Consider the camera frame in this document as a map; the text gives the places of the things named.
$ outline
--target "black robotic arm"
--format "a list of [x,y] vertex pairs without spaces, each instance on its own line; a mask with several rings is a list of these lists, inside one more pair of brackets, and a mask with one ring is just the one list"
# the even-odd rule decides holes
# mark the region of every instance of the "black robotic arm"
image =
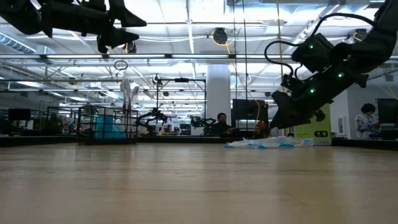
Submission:
[[[333,46],[322,34],[315,34],[320,23],[332,16],[362,19],[373,28],[362,42]],[[292,54],[292,60],[314,73],[306,80],[299,80],[297,69],[293,71],[290,65],[269,59],[268,45],[264,51],[266,59],[270,63],[285,65],[291,71],[282,77],[281,84],[289,90],[289,94],[281,91],[272,94],[279,109],[270,127],[282,129],[310,123],[310,118],[314,115],[317,121],[322,121],[325,119],[320,110],[323,105],[332,103],[334,97],[354,83],[365,88],[369,78],[365,73],[382,65],[392,55],[397,42],[397,20],[398,1],[387,0],[376,13],[374,21],[353,14],[330,14],[321,19],[313,34],[301,44],[272,42],[271,44],[282,42],[297,47]]]

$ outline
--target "white plastic bag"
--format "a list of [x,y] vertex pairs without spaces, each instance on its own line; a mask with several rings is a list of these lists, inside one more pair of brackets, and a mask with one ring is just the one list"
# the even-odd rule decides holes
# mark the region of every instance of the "white plastic bag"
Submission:
[[243,141],[235,141],[228,143],[225,147],[254,147],[259,149],[268,149],[276,147],[299,147],[299,146],[313,146],[313,139],[295,139],[288,137],[277,137],[277,138],[267,138],[267,139],[255,139]]

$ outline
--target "woman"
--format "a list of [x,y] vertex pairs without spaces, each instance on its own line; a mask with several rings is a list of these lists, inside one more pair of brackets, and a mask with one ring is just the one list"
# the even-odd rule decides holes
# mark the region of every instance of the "woman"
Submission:
[[379,127],[379,121],[373,116],[375,110],[376,107],[373,104],[365,103],[361,108],[362,113],[356,116],[356,137],[358,139],[369,139],[369,134]]

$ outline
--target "white wall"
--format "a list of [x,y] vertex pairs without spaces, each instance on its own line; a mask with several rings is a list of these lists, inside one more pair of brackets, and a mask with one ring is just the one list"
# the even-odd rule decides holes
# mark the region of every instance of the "white wall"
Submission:
[[338,134],[338,119],[343,118],[345,134],[338,134],[340,137],[351,138],[349,110],[348,110],[348,94],[347,91],[342,92],[340,95],[333,99],[330,105],[330,125],[331,131]]

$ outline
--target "man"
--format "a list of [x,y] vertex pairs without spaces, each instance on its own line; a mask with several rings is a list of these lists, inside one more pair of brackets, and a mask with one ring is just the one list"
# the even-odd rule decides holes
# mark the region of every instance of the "man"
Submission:
[[211,135],[217,137],[228,137],[233,134],[233,129],[231,129],[231,126],[226,124],[226,114],[219,113],[217,115],[217,121],[218,123],[215,123],[211,126]]
[[369,134],[376,131],[379,121],[373,116],[376,107],[371,103],[365,103],[361,108],[361,114],[355,118],[356,137],[358,139],[369,139]]

